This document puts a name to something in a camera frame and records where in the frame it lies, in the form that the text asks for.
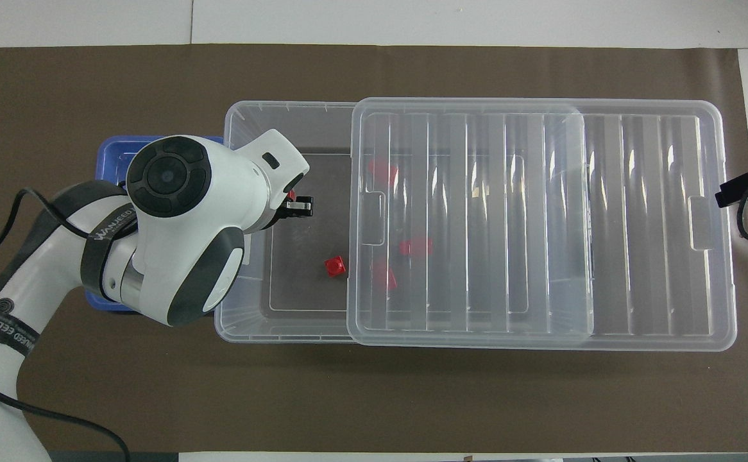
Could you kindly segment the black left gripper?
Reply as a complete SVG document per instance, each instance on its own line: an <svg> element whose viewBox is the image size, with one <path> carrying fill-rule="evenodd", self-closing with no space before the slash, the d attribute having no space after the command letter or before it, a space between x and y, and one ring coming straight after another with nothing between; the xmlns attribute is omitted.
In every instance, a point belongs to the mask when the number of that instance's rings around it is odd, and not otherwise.
<svg viewBox="0 0 748 462"><path fill-rule="evenodd" d="M271 228L278 220L286 218L310 218L313 217L312 196L297 196L293 201L293 193L288 192L275 210L274 216L266 223L264 229Z"/></svg>

